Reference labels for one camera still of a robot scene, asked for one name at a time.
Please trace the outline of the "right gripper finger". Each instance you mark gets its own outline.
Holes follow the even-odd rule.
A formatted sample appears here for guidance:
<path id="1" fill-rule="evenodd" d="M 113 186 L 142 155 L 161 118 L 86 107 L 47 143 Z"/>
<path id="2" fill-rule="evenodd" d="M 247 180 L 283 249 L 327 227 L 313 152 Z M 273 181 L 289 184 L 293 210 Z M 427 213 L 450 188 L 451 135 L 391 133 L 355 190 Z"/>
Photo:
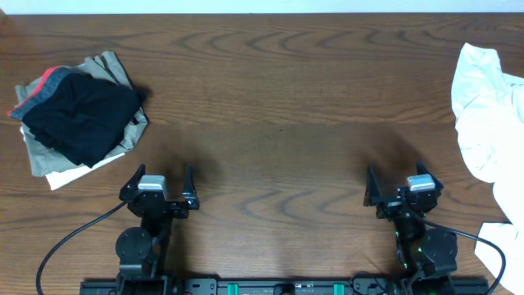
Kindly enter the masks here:
<path id="1" fill-rule="evenodd" d="M 416 170 L 418 175 L 430 175 L 433 182 L 435 183 L 435 189 L 441 191 L 443 189 L 443 184 L 435 177 L 428 168 L 419 160 L 416 163 Z"/>
<path id="2" fill-rule="evenodd" d="M 364 194 L 364 206 L 365 207 L 376 206 L 382 200 L 382 195 L 381 195 L 378 183 L 377 183 L 377 178 L 371 166 L 367 168 L 366 175 L 367 175 L 367 180 L 366 180 L 366 189 L 365 189 L 365 194 Z"/>

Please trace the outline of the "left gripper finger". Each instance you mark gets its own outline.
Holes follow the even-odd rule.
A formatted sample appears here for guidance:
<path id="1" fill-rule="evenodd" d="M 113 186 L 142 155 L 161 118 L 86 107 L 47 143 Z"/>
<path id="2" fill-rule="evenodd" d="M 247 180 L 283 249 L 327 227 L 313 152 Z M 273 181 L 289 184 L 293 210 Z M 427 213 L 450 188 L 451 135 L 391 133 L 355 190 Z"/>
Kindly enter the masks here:
<path id="1" fill-rule="evenodd" d="M 120 195 L 133 195 L 138 191 L 138 183 L 140 179 L 145 175 L 146 167 L 141 164 L 133 176 L 124 184 L 120 190 Z"/>
<path id="2" fill-rule="evenodd" d="M 187 203 L 188 209 L 199 209 L 200 201 L 197 196 L 195 185 L 192 181 L 192 167 L 187 166 L 183 181 L 183 197 Z"/>

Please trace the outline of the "white graphic t-shirt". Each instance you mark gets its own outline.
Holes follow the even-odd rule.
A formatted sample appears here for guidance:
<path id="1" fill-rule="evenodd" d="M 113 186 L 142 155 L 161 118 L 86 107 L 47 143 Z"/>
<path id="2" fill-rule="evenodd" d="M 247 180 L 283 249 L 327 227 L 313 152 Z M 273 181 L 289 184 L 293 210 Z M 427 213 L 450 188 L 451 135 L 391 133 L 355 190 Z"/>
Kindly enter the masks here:
<path id="1" fill-rule="evenodd" d="M 466 167 L 491 184 L 508 223 L 484 223 L 477 257 L 509 292 L 523 292 L 523 78 L 502 71 L 496 50 L 463 45 L 451 88 L 458 145 Z"/>

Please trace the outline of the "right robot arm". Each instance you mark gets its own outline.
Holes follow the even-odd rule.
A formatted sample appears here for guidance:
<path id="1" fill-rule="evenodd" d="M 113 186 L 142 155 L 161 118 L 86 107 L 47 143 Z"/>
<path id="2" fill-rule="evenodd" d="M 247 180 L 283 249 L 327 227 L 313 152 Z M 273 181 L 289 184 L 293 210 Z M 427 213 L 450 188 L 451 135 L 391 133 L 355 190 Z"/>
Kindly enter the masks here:
<path id="1" fill-rule="evenodd" d="M 443 184 L 418 162 L 417 174 L 390 195 L 383 195 L 371 167 L 367 170 L 364 205 L 376 208 L 376 217 L 395 226 L 397 256 L 406 269 L 422 279 L 457 270 L 457 237 L 428 224 L 426 214 L 437 206 Z"/>

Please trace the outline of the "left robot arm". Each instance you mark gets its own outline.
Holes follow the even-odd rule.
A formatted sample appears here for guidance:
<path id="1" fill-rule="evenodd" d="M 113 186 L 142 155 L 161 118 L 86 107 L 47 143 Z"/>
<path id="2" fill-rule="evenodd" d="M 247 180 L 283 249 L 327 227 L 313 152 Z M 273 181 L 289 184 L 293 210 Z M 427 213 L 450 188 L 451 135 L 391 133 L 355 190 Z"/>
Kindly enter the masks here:
<path id="1" fill-rule="evenodd" d="M 190 210 L 200 208 L 192 168 L 183 181 L 182 201 L 168 199 L 166 179 L 147 175 L 140 165 L 120 190 L 119 199 L 141 219 L 138 227 L 126 229 L 117 239 L 115 251 L 120 259 L 120 274 L 126 279 L 150 279 L 160 275 L 174 219 L 185 219 Z"/>

